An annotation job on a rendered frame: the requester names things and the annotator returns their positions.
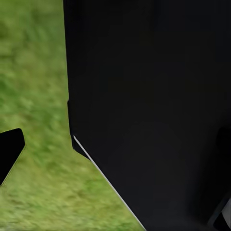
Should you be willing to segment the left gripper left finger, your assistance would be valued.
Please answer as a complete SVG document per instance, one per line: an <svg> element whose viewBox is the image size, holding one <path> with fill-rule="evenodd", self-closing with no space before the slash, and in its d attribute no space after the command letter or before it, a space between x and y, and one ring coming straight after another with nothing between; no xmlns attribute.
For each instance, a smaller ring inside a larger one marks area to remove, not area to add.
<svg viewBox="0 0 231 231"><path fill-rule="evenodd" d="M0 186L25 147L21 128L0 133Z"/></svg>

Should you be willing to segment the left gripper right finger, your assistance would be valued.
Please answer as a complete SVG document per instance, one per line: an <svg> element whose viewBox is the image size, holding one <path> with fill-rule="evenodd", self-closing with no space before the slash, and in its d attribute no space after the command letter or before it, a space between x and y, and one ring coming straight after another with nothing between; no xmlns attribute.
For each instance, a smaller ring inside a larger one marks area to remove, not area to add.
<svg viewBox="0 0 231 231"><path fill-rule="evenodd" d="M231 130L220 128L218 131L216 146L222 153L226 161L231 167Z"/></svg>

